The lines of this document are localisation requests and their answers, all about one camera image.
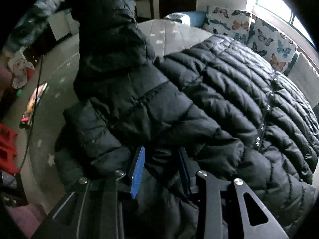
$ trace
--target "butterfly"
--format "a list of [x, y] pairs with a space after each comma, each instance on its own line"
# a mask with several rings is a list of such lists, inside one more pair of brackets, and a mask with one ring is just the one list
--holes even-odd
[[235, 33], [235, 36], [234, 36], [234, 40], [237, 40], [243, 44], [247, 44], [247, 35], [246, 34], [242, 34], [240, 36], [239, 33]]
[[265, 56], [268, 53], [266, 50], [258, 51], [257, 44], [256, 44], [255, 41], [253, 43], [253, 47], [251, 48], [251, 50], [254, 51], [255, 53], [257, 53], [258, 55], [262, 56], [262, 57]]
[[226, 9], [221, 9], [220, 7], [216, 7], [213, 13], [222, 13], [227, 19], [229, 19]]
[[211, 20], [211, 22], [214, 24], [222, 25], [226, 30], [230, 30], [230, 28], [228, 28], [226, 23], [220, 22], [218, 20]]
[[286, 65], [286, 62], [278, 62], [277, 57], [275, 56], [274, 53], [272, 53], [272, 58], [269, 62], [275, 70], [280, 72], [283, 70], [283, 68]]
[[217, 29], [213, 29], [213, 32], [214, 32], [214, 34], [219, 34], [218, 31], [217, 31]]
[[243, 13], [244, 15], [250, 17], [250, 13], [249, 13], [249, 12], [241, 11], [241, 10], [235, 10], [235, 11], [232, 13], [232, 15], [233, 15], [233, 16], [236, 16], [236, 15], [239, 15], [239, 14], [241, 14], [241, 13]]
[[284, 48], [283, 44], [281, 43], [280, 40], [278, 40], [278, 48], [277, 48], [277, 52], [280, 54], [280, 53], [283, 53], [283, 57], [286, 58], [288, 57], [288, 54], [291, 52], [291, 48]]
[[272, 32], [277, 31], [276, 28], [274, 28], [273, 26], [269, 25], [267, 22], [263, 21], [262, 19], [260, 19], [260, 20], [261, 20], [261, 24], [266, 26], [267, 28], [269, 28]]
[[263, 34], [263, 32], [262, 32], [260, 29], [258, 29], [258, 34], [259, 34], [259, 36], [258, 36], [259, 41], [264, 42], [264, 44], [265, 44], [266, 46], [269, 46], [270, 43], [274, 41], [274, 40], [273, 40], [272, 38], [270, 38], [270, 37], [265, 37], [264, 34]]
[[291, 39], [289, 39], [286, 35], [284, 35], [284, 34], [282, 34], [282, 33], [280, 33], [280, 36], [283, 38], [283, 39], [288, 39], [288, 42], [289, 42], [289, 44], [293, 44], [293, 41], [291, 40]]
[[244, 22], [244, 23], [238, 23], [237, 21], [233, 21], [233, 26], [232, 26], [232, 29], [233, 30], [237, 30], [239, 29], [240, 27], [242, 27], [245, 31], [248, 31], [248, 27], [249, 27], [249, 22]]

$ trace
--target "silver bolt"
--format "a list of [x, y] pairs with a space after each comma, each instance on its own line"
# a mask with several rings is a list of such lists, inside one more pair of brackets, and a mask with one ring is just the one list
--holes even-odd
[[79, 183], [80, 183], [80, 184], [85, 184], [85, 183], [87, 183], [87, 178], [86, 178], [86, 177], [80, 178], [80, 179], [79, 179]]
[[122, 170], [116, 170], [115, 173], [118, 175], [118, 176], [123, 176], [125, 174], [124, 171]]
[[203, 171], [203, 170], [198, 171], [197, 174], [198, 174], [200, 177], [206, 177], [206, 176], [207, 176], [207, 172], [205, 172], [205, 171]]
[[234, 183], [237, 184], [237, 185], [243, 185], [244, 184], [243, 180], [240, 179], [240, 178], [234, 179]]

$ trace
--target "door glass pane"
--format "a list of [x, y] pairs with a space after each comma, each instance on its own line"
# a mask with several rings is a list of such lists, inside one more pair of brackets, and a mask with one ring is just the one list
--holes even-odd
[[298, 18], [295, 16], [292, 25], [299, 30], [313, 45], [314, 42], [312, 41], [312, 39], [310, 38], [310, 35], [308, 34], [308, 32], [306, 31], [305, 27], [301, 24], [301, 22], [298, 20]]
[[291, 17], [291, 9], [284, 3], [283, 0], [257, 0], [257, 4], [289, 22]]

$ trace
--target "cord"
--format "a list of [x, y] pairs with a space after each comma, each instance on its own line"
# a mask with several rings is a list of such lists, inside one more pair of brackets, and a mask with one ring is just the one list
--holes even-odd
[[[28, 139], [27, 139], [26, 151], [25, 151], [25, 153], [24, 153], [24, 156], [23, 156], [22, 162], [21, 162], [21, 164], [20, 164], [19, 170], [18, 170], [18, 172], [14, 175], [14, 177], [15, 177], [18, 173], [21, 172], [21, 170], [22, 170], [22, 168], [23, 168], [23, 165], [24, 165], [24, 162], [26, 161], [26, 158], [27, 158], [28, 149], [29, 149], [29, 144], [30, 144], [30, 141], [31, 141], [31, 136], [32, 136], [32, 131], [33, 131], [34, 117], [35, 117], [35, 113], [36, 113], [36, 109], [37, 109], [38, 91], [39, 91], [39, 86], [40, 86], [40, 79], [41, 79], [41, 73], [42, 73], [42, 65], [43, 65], [43, 56], [41, 56], [41, 64], [40, 64], [40, 69], [39, 69], [38, 84], [37, 84], [37, 89], [36, 89], [36, 92], [35, 92], [35, 104], [34, 104], [33, 114], [32, 114], [32, 117], [31, 117], [31, 128], [30, 128], [30, 133], [29, 133], [29, 135], [28, 135]], [[15, 181], [15, 179], [12, 179], [8, 184], [6, 184], [6, 187], [7, 187], [7, 186], [10, 186], [14, 181]]]

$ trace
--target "blue armrest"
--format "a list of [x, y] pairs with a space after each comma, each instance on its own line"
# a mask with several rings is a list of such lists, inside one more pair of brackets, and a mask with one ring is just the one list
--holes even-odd
[[181, 12], [187, 14], [190, 17], [190, 25], [198, 28], [202, 28], [205, 22], [206, 12], [192, 11]]

